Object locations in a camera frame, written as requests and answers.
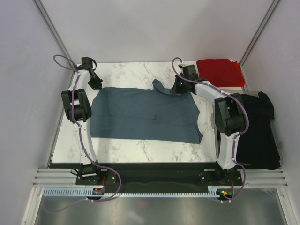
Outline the blue grey t shirt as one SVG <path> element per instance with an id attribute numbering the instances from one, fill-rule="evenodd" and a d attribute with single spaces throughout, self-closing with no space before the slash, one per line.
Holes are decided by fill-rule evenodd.
<path id="1" fill-rule="evenodd" d="M 200 111 L 191 93 L 174 94 L 155 79 L 152 89 L 105 87 L 93 99 L 93 138 L 200 144 Z"/>

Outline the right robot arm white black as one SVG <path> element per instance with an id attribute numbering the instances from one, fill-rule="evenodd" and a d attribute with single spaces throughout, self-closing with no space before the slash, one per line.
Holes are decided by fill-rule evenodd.
<path id="1" fill-rule="evenodd" d="M 249 127 L 249 119 L 239 93 L 225 92 L 206 79 L 199 78 L 195 65 L 178 65 L 180 72 L 175 73 L 172 93 L 192 92 L 201 96 L 214 106 L 214 123 L 220 133 L 220 150 L 217 167 L 214 171 L 201 172 L 203 184 L 230 185 L 241 182 L 237 170 L 238 141 Z"/>

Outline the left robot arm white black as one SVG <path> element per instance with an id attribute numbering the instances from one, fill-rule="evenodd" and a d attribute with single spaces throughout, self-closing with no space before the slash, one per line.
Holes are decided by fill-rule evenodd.
<path id="1" fill-rule="evenodd" d="M 103 173 L 96 166 L 98 158 L 95 154 L 91 134 L 90 118 L 91 105 L 86 88 L 102 89 L 102 79 L 95 73 L 97 63 L 90 57 L 82 57 L 81 64 L 74 66 L 74 80 L 68 90 L 61 93 L 65 115 L 73 123 L 80 150 L 80 163 L 72 168 L 71 173 L 76 176 L 76 185 L 101 185 Z"/>

